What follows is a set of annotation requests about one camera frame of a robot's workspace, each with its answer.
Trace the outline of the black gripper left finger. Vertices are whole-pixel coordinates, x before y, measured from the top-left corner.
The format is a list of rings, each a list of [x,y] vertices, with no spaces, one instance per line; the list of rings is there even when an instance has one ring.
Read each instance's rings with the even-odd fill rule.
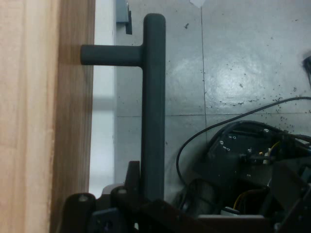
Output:
[[[163,200],[149,201],[140,190],[140,164],[131,161],[124,185],[95,198],[69,196],[61,233],[213,233],[214,228],[187,216]]]

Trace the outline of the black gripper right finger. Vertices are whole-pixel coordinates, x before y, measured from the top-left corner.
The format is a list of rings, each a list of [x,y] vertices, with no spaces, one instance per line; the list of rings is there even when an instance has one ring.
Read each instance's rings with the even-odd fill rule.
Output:
[[[286,163],[275,163],[271,193],[285,211],[277,233],[311,231],[311,185]]]

